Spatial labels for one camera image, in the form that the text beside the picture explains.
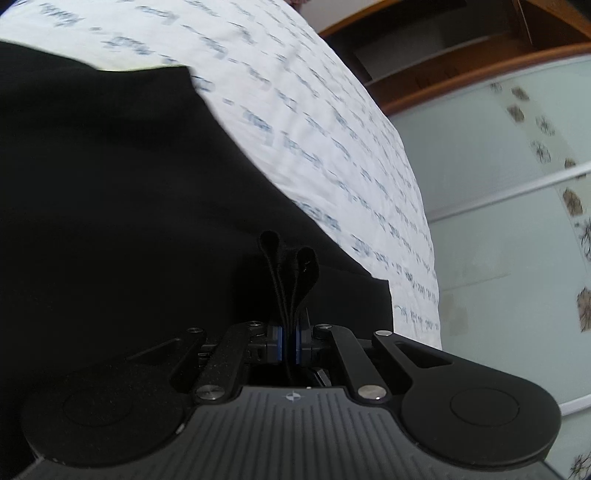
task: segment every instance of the brown wooden edge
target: brown wooden edge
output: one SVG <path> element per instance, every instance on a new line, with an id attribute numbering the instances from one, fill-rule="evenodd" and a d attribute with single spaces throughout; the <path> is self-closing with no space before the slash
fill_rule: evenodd
<path id="1" fill-rule="evenodd" d="M 402 0 L 380 0 L 374 3 L 373 5 L 362 8 L 358 12 L 355 12 L 353 15 L 342 19 L 340 22 L 337 22 L 325 28 L 324 30 L 319 32 L 318 35 L 321 38 L 326 38 L 332 35 L 333 33 L 338 32 L 341 28 L 348 27 L 349 25 L 355 23 L 357 20 L 361 20 L 362 18 L 365 18 L 373 13 L 379 12 L 380 10 L 387 8 L 390 5 L 400 3 L 401 1 Z"/>
<path id="2" fill-rule="evenodd" d="M 438 83 L 436 85 L 432 85 L 423 90 L 419 90 L 418 92 L 412 93 L 403 98 L 388 102 L 381 106 L 381 109 L 384 115 L 390 116 L 429 100 L 433 100 L 434 98 L 451 93 L 454 90 L 458 90 L 460 88 L 464 88 L 474 83 L 482 82 L 505 73 L 514 72 L 527 67 L 533 67 L 535 65 L 540 65 L 549 61 L 567 59 L 569 57 L 577 57 L 579 55 L 590 53 L 591 42 L 567 45 L 565 47 L 549 48 L 548 50 L 528 53 L 514 59 L 500 61 L 493 65 L 458 75 L 454 78 L 445 80 L 444 82 Z"/>

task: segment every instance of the gray ridged panel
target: gray ridged panel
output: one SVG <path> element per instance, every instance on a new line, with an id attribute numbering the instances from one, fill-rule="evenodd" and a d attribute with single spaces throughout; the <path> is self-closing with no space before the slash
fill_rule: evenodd
<path id="1" fill-rule="evenodd" d="M 290 400 L 293 392 L 301 397 Z M 432 458 L 391 415 L 351 402 L 341 388 L 244 387 L 203 406 L 158 452 L 126 465 L 80 469 L 41 460 L 26 480 L 556 480 L 542 463 L 475 472 Z"/>

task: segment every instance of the bed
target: bed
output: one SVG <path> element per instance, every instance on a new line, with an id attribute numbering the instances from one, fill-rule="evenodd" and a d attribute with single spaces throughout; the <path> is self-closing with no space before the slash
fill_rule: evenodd
<path id="1" fill-rule="evenodd" d="M 282 0 L 18 0 L 0 38 L 103 70 L 184 64 L 250 160 L 389 281 L 394 330 L 440 348 L 431 237 L 400 136 Z"/>

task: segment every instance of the black garment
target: black garment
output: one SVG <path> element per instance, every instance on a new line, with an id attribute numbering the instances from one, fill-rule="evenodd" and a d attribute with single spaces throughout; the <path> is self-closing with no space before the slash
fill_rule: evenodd
<path id="1" fill-rule="evenodd" d="M 391 327 L 387 282 L 245 157 L 185 67 L 99 72 L 0 43 L 0 478 L 31 459 L 13 439 L 39 381 L 267 320 L 265 230 L 314 249 L 313 323 Z"/>

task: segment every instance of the black fabric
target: black fabric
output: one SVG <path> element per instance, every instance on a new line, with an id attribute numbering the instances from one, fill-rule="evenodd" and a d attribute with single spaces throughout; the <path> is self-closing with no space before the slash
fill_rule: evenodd
<path id="1" fill-rule="evenodd" d="M 254 167 L 185 67 L 99 72 L 0 43 L 0 478 L 31 460 L 18 411 L 39 381 L 189 326 L 268 319 L 269 229 L 313 248 L 320 282 L 347 275 L 327 297 L 359 302 L 354 331 L 392 325 L 389 293 L 359 294 L 387 282 Z"/>

